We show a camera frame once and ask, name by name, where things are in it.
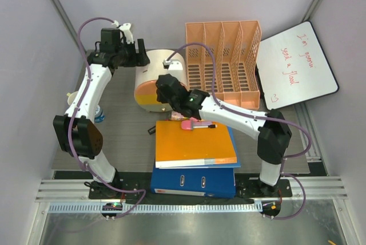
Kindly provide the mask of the pink eraser marker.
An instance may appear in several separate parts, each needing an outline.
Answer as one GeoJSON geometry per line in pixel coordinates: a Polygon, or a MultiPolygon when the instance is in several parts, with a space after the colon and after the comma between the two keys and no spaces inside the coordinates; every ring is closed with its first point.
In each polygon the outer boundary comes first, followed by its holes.
{"type": "Polygon", "coordinates": [[[185,120],[181,122],[181,128],[185,131],[193,131],[194,129],[205,129],[217,128],[217,124],[212,123],[211,121],[190,121],[185,120]]]}

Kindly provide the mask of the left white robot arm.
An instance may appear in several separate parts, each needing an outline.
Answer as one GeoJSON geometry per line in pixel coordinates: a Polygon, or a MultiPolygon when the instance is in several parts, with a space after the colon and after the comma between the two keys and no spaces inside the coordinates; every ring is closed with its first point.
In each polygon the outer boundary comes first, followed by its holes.
{"type": "Polygon", "coordinates": [[[118,171],[103,153],[103,137],[95,126],[95,113],[101,96],[121,66],[149,65],[144,40],[128,43],[126,37],[103,38],[98,47],[84,55],[86,72],[74,100],[65,114],[56,115],[53,127],[62,151],[74,157],[79,167],[89,171],[102,192],[111,199],[122,191],[118,171]]]}

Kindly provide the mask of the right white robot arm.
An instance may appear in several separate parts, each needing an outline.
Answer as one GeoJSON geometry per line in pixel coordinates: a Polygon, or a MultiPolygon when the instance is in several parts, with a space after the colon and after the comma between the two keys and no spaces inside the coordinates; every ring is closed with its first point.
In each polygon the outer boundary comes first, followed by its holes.
{"type": "Polygon", "coordinates": [[[258,189],[264,196],[278,191],[283,157],[292,137],[281,112],[256,112],[228,104],[198,89],[187,90],[171,74],[160,75],[156,88],[157,101],[169,104],[175,112],[187,118],[224,124],[256,140],[261,159],[258,189]]]}

